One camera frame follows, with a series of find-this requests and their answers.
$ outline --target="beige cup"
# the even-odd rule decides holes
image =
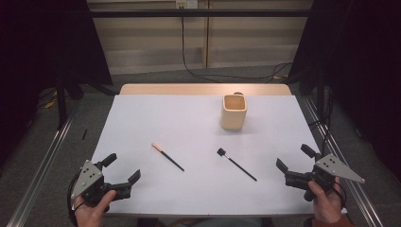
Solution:
[[[242,129],[247,109],[247,102],[241,93],[224,96],[220,120],[221,127],[232,131]]]

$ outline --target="cable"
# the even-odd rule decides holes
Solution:
[[[74,208],[74,213],[77,212],[78,208],[81,207],[81,205],[85,204],[85,201],[83,201],[80,205],[78,205],[77,207]]]
[[[344,193],[344,197],[343,197],[342,194],[341,194],[338,190],[336,190],[336,189],[334,188],[334,186],[332,187],[334,193],[336,193],[336,194],[340,197],[340,200],[341,200],[341,209],[342,209],[342,208],[345,207],[345,203],[347,202],[347,193],[345,192],[345,190],[344,190],[344,188],[341,186],[341,184],[339,184],[339,183],[337,183],[337,182],[335,182],[335,183],[339,185],[339,187],[341,188],[342,192]]]
[[[301,77],[303,77],[304,75],[306,75],[306,73],[308,73],[309,71],[311,71],[313,69],[313,64],[310,64],[306,67],[304,67],[303,69],[301,69],[298,73],[296,73],[295,75],[288,77],[287,79],[283,80],[282,83],[284,84],[291,84],[291,83],[295,83],[298,82]]]
[[[79,174],[80,174],[80,170],[79,170],[79,172],[73,177],[73,179],[71,180],[71,183],[68,185],[68,191],[67,191],[67,210],[68,210],[68,217],[70,218],[71,222],[72,222],[75,226],[78,226],[78,223],[77,223],[77,218],[76,218],[76,216],[75,216],[75,210],[73,210],[73,208],[72,208],[73,206],[72,206],[72,204],[71,204],[71,194],[72,194],[72,191],[73,191],[73,187],[74,187],[75,183],[76,183],[77,180],[78,180]]]
[[[322,155],[324,156],[325,153],[325,144],[328,139],[328,135],[330,133],[330,128],[331,128],[331,113],[333,112],[333,103],[334,103],[334,98],[333,94],[331,92],[331,89],[329,89],[329,94],[328,94],[328,100],[327,100],[327,106],[326,110],[324,113],[324,119],[326,122],[326,128],[324,129],[324,138],[323,138],[323,143],[322,143]]]
[[[273,80],[273,77],[276,76],[277,73],[279,73],[280,71],[282,71],[284,68],[286,68],[288,65],[291,65],[292,62],[285,62],[285,63],[279,63],[276,64],[273,68],[273,73],[267,76],[263,76],[263,77],[255,77],[255,78],[249,78],[249,77],[241,77],[241,76],[231,76],[231,75],[222,75],[222,74],[206,74],[206,75],[202,75],[202,74],[197,74],[192,72],[191,70],[189,70],[189,68],[186,65],[186,60],[185,60],[185,53],[184,53],[184,35],[183,35],[183,17],[181,18],[181,25],[182,25],[182,52],[183,52],[183,66],[185,67],[186,71],[191,74],[192,76],[194,76],[195,78],[199,78],[199,79],[207,79],[209,81],[212,82],[216,82],[216,83],[220,83],[217,80],[214,79],[209,79],[209,78],[205,78],[205,77],[220,77],[220,78],[232,78],[232,79],[270,79],[268,80],[266,83],[269,83]],[[278,71],[276,71],[278,66],[283,65]]]

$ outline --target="white paper sheet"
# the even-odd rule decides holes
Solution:
[[[109,213],[139,216],[274,216],[312,214],[305,191],[285,186],[275,166],[309,172],[314,161],[301,150],[318,150],[295,96],[246,96],[241,131],[219,125],[222,96],[116,96],[93,162],[111,153],[107,183],[124,183],[137,169],[142,178],[131,198],[114,201]],[[185,169],[151,146],[156,143]],[[255,182],[227,158],[224,148]]]

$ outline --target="table leg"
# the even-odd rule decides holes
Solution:
[[[139,218],[136,227],[155,227],[158,222],[158,218]]]
[[[271,218],[262,218],[262,227],[274,227],[273,220]]]

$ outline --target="wall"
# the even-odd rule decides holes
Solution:
[[[96,9],[174,9],[175,1],[88,0]],[[310,9],[311,0],[205,1],[199,9]],[[112,74],[183,69],[181,18],[96,18]],[[189,68],[292,61],[306,18],[184,18]]]

